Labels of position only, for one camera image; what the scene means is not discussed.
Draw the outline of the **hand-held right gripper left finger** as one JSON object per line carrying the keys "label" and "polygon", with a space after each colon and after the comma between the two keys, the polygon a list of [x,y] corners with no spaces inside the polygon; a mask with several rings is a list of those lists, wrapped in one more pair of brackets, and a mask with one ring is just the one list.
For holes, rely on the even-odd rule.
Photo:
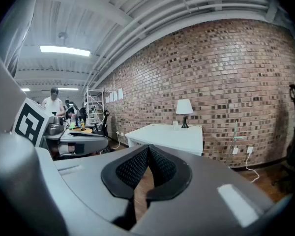
{"label": "hand-held right gripper left finger", "polygon": [[68,231],[148,231],[136,220],[134,190],[146,171],[147,146],[56,161],[65,185],[57,204]]}

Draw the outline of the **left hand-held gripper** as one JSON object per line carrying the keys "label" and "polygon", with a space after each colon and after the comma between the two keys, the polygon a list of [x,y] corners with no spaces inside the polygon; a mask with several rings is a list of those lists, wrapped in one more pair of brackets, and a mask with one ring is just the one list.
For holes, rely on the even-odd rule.
{"label": "left hand-held gripper", "polygon": [[[15,122],[13,132],[27,138],[35,147],[40,147],[44,136],[55,136],[64,132],[64,119],[47,112],[35,101],[26,98],[22,103]],[[105,136],[84,132],[64,133],[58,144],[60,155],[88,155],[105,149],[108,139]]]}

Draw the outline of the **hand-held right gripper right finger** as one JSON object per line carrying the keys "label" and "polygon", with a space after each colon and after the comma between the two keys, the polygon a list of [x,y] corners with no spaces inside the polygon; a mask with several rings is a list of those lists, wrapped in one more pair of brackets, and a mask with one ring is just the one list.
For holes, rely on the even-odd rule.
{"label": "hand-held right gripper right finger", "polygon": [[155,183],[149,204],[131,231],[140,236],[279,236],[291,200],[274,203],[224,164],[166,147],[149,146],[153,177],[161,163],[172,178]]}

